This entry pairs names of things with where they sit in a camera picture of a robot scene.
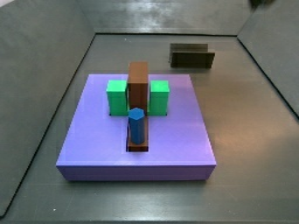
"purple box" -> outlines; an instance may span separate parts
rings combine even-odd
[[[127,74],[91,74],[56,166],[67,180],[207,179],[216,166],[188,74],[169,81],[167,116],[148,117],[148,152],[127,151],[127,116],[108,115],[107,84]]]

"block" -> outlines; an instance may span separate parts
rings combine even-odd
[[[127,116],[127,81],[109,80],[107,83],[108,113],[111,116]]]
[[[169,84],[167,80],[151,80],[149,116],[165,116],[168,107]]]
[[[128,105],[140,108],[147,114],[148,68],[147,62],[135,61],[128,66]]]
[[[171,67],[211,68],[213,57],[208,44],[171,44]]]
[[[141,144],[145,141],[145,112],[140,108],[128,110],[128,127],[131,142]]]

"green block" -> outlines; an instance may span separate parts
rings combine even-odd
[[[107,96],[117,97],[127,94],[127,81],[109,80],[107,83]]]
[[[152,80],[149,83],[149,116],[165,116],[168,95],[169,95],[169,84],[168,80]]]
[[[111,116],[127,116],[127,81],[109,80],[107,83],[107,100]]]

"tall wooden block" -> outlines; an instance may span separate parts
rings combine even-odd
[[[129,108],[140,108],[147,115],[147,93],[148,93],[148,68],[147,62],[136,61],[128,67],[128,105]]]

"brown block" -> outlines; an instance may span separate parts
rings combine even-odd
[[[148,83],[148,68],[145,61],[135,61],[129,63],[128,83]]]
[[[144,117],[144,142],[135,144],[131,142],[129,129],[127,125],[127,151],[148,151],[148,119]]]
[[[147,112],[148,95],[148,68],[147,62],[137,61],[129,63],[128,68],[128,105],[129,108],[140,108]]]

